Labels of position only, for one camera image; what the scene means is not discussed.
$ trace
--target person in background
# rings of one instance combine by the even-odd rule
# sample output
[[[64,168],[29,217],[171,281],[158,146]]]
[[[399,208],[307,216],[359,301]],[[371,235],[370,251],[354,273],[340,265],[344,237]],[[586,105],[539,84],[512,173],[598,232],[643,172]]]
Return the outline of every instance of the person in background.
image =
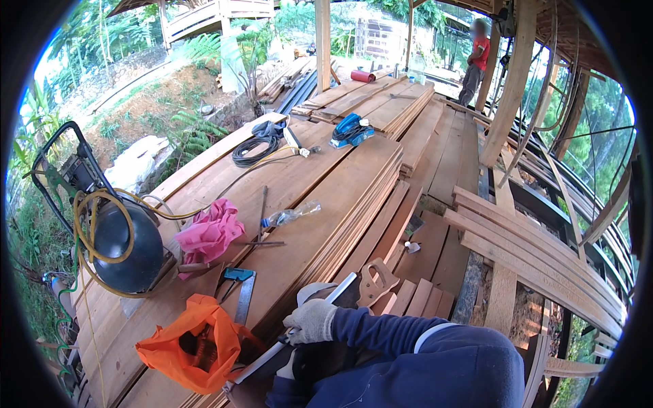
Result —
[[[318,407],[521,407],[524,362],[503,334],[434,317],[371,316],[312,299],[283,320],[291,345],[341,341],[377,358],[310,384],[306,362],[277,371],[266,404]]]
[[[490,53],[490,40],[487,38],[487,25],[480,18],[471,23],[471,35],[474,38],[471,55],[467,58],[467,72],[462,80],[462,91],[458,95],[458,103],[462,106],[470,104],[479,84],[485,76],[485,67]]]
[[[311,46],[308,47],[308,49],[306,49],[306,53],[307,53],[308,55],[315,55],[315,52],[316,52],[316,51],[317,51],[317,47],[315,47],[315,43],[314,43],[314,42],[312,42],[312,43],[311,43]]]

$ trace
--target orange plastic bag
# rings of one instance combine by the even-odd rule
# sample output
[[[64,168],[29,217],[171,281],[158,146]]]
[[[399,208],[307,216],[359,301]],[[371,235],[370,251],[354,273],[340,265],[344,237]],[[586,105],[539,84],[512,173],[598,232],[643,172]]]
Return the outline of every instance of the orange plastic bag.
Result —
[[[179,337],[187,331],[197,336],[206,324],[214,327],[217,346],[217,360],[208,373],[193,367],[194,356],[185,353],[179,346]],[[238,334],[262,347],[262,343],[245,326],[231,321],[215,298],[194,294],[186,300],[186,310],[174,323],[166,328],[157,325],[154,336],[136,343],[136,351],[149,368],[158,369],[197,394],[211,394],[222,388],[227,380],[238,376],[239,370],[231,371],[240,354]]]

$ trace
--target red cylinder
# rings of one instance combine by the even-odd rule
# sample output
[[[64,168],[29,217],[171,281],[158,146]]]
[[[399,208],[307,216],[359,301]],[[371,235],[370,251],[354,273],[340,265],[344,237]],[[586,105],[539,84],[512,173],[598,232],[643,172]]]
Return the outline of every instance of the red cylinder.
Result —
[[[370,74],[369,72],[358,71],[355,69],[351,71],[351,79],[354,81],[361,81],[361,82],[374,82],[376,80],[376,77],[374,76],[374,74]]]

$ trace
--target blue shirt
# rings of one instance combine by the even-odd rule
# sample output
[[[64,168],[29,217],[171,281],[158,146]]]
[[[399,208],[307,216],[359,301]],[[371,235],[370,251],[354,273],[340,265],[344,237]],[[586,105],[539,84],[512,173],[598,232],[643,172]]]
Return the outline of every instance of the blue shirt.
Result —
[[[276,407],[520,407],[524,362],[501,333],[451,326],[415,344],[429,328],[448,323],[423,317],[370,316],[339,308],[335,341],[381,351],[373,362],[323,379],[311,390],[274,377],[266,404]]]

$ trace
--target blue sleeve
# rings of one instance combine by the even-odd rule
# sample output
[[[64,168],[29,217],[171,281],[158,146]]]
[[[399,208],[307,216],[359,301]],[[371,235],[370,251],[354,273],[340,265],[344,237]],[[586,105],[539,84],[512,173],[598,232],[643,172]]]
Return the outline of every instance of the blue sleeve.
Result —
[[[265,405],[270,408],[304,408],[308,404],[306,389],[288,378],[274,376],[272,390],[267,393]]]
[[[358,310],[339,307],[331,330],[333,340],[396,357],[412,353],[422,333],[446,322],[439,317],[371,316],[366,307]]]

